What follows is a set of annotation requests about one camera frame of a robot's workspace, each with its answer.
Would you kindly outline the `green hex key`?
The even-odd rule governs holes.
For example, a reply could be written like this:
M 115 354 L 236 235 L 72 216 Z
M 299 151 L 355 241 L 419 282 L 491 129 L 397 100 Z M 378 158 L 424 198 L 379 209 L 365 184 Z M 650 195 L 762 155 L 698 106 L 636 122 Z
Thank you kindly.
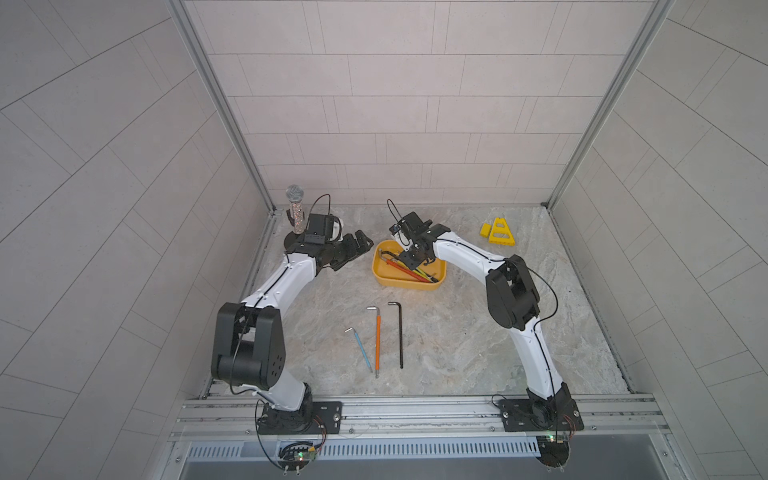
M 421 269 L 421 268 L 417 268 L 415 271 L 416 271 L 418 274 L 420 274 L 421 276 L 423 276 L 423 277 L 425 277 L 425 278 L 429 279 L 429 280 L 430 280 L 432 283 L 437 283 L 437 282 L 439 281 L 439 280 L 438 280 L 436 277 L 432 276 L 431 274 L 427 273 L 426 271 L 424 271 L 424 270 L 423 270 L 423 269 Z

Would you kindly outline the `large black hex key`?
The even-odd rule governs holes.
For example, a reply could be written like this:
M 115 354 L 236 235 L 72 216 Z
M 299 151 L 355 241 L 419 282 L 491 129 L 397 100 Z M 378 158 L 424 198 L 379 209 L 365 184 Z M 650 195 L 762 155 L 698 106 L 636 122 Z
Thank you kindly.
M 379 251 L 379 257 L 385 262 L 385 259 L 393 260 L 397 262 L 398 264 L 408 268 L 403 262 L 401 262 L 392 252 L 389 251 Z

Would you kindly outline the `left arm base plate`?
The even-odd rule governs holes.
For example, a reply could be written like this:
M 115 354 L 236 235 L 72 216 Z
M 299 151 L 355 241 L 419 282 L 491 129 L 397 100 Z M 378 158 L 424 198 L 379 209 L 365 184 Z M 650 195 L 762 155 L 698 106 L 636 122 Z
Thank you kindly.
M 338 434 L 343 403 L 339 401 L 314 401 L 297 411 L 281 411 L 266 406 L 256 417 L 256 425 L 262 435 L 318 435 Z

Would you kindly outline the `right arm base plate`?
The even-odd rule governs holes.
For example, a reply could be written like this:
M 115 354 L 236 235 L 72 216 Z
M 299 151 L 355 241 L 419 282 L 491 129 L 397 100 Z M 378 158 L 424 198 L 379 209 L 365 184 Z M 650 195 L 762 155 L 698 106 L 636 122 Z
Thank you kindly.
M 558 431 L 570 435 L 584 429 L 577 404 L 568 395 L 550 400 L 502 398 L 492 403 L 499 409 L 506 432 Z

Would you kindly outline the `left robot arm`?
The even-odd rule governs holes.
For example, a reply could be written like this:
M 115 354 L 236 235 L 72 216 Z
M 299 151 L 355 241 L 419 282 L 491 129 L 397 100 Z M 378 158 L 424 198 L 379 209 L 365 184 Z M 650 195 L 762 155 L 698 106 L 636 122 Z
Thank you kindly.
M 233 395 L 251 394 L 266 402 L 270 418 L 295 424 L 313 422 L 311 387 L 285 370 L 281 314 L 317 274 L 334 271 L 367 253 L 374 242 L 361 230 L 312 243 L 303 234 L 285 237 L 282 263 L 254 293 L 223 304 L 216 317 L 211 375 Z

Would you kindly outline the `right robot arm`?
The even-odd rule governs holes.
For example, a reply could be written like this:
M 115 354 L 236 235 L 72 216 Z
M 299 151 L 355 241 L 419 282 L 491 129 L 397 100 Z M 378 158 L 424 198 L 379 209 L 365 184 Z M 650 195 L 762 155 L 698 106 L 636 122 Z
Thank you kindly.
M 546 346 L 541 330 L 540 295 L 534 274 L 522 257 L 502 257 L 462 239 L 442 224 L 423 222 L 415 213 L 397 221 L 390 234 L 403 248 L 398 258 L 411 270 L 443 260 L 469 273 L 486 288 L 493 320 L 510 332 L 521 359 L 530 401 L 528 415 L 535 426 L 581 430 L 583 422 Z

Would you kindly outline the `red hex key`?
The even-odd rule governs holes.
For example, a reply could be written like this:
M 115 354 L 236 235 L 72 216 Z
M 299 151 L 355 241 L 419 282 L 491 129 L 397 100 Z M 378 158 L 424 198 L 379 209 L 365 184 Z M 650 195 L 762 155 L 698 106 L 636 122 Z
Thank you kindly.
M 395 262 L 393 260 L 385 259 L 385 263 L 387 265 L 389 265 L 389 266 L 391 266 L 391 267 L 393 267 L 393 268 L 395 268 L 395 269 L 397 269 L 397 270 L 399 270 L 399 271 L 409 275 L 410 277 L 415 278 L 419 282 L 431 283 L 431 279 L 429 277 L 424 276 L 424 275 L 422 275 L 420 273 L 417 273 L 415 271 L 409 270 L 408 268 L 398 264 L 397 262 Z

